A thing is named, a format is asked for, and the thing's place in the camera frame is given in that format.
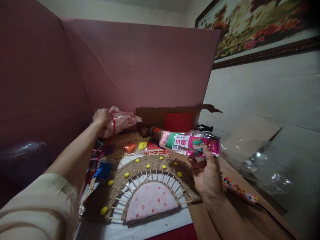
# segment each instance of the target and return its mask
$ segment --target pink plastic bag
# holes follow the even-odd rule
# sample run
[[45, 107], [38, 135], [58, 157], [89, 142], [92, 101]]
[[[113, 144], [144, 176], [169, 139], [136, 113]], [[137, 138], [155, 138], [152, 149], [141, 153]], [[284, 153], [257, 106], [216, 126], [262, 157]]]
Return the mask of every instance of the pink plastic bag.
[[[142, 122], [141, 117], [134, 115], [133, 112], [120, 112], [119, 108], [115, 106], [112, 106], [109, 109], [109, 115], [113, 117], [116, 123], [115, 135], [121, 133], [124, 129], [137, 124], [137, 122]], [[108, 138], [111, 136], [113, 136], [113, 121], [108, 124], [107, 129], [103, 129], [99, 134], [99, 137], [102, 138]]]

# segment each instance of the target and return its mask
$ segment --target white wall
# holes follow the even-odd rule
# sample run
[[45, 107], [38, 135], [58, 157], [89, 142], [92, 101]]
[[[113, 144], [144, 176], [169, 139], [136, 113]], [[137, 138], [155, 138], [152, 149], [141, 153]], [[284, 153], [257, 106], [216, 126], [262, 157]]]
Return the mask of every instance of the white wall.
[[[194, 0], [185, 24], [211, 0]], [[234, 123], [248, 115], [283, 127], [266, 152], [273, 162], [268, 173], [281, 173], [293, 183], [289, 194], [273, 197], [288, 213], [285, 219], [303, 238], [316, 229], [320, 212], [320, 51], [216, 69], [211, 72], [199, 122], [232, 133]]]
[[179, 12], [118, 4], [104, 0], [38, 1], [59, 17], [184, 26], [184, 15]]

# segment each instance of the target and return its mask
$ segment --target pink semicircle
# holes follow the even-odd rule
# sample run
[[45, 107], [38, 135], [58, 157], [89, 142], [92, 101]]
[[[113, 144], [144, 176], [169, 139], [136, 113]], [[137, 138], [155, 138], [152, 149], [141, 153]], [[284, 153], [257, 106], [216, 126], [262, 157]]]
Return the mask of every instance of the pink semicircle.
[[126, 222], [145, 219], [178, 207], [172, 192], [159, 182], [143, 184], [132, 196]]

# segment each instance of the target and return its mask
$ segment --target flower painting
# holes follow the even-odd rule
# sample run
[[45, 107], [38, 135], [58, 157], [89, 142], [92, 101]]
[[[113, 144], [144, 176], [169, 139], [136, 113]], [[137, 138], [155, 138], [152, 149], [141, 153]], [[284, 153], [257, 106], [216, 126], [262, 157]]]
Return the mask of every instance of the flower painting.
[[220, 0], [197, 18], [196, 27], [218, 29], [220, 42], [215, 60], [230, 59], [314, 37], [306, 30], [307, 1], [303, 0]]

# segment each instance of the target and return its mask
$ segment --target pink label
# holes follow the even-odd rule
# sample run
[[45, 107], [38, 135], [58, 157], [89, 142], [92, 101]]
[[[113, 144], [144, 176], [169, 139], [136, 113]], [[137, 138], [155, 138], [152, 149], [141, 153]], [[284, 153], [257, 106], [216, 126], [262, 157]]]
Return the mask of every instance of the pink label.
[[184, 147], [184, 148], [189, 148], [191, 150], [196, 150], [201, 153], [203, 153], [203, 149], [202, 149], [203, 146], [207, 145], [209, 150], [215, 156], [218, 156], [220, 152], [219, 142], [211, 138], [176, 135], [174, 137], [174, 145]]

